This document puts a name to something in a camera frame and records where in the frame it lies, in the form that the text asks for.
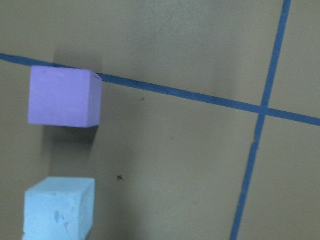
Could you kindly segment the light blue foam block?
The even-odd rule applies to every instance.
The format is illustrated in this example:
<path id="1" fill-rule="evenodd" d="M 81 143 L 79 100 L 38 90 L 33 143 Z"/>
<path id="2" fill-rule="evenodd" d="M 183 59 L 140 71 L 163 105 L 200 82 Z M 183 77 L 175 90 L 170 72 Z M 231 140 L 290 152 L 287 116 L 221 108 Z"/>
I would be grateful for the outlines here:
<path id="1" fill-rule="evenodd" d="M 24 195 L 24 240 L 85 240 L 94 223 L 94 178 L 47 177 Z"/>

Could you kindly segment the purple foam block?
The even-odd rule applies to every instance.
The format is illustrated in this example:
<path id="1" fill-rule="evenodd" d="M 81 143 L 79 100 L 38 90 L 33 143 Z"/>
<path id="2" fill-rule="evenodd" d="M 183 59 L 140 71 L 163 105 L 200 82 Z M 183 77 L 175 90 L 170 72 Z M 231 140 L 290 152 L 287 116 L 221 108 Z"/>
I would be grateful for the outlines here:
<path id="1" fill-rule="evenodd" d="M 102 78 L 88 69 L 32 66 L 28 123 L 91 128 L 100 125 Z"/>

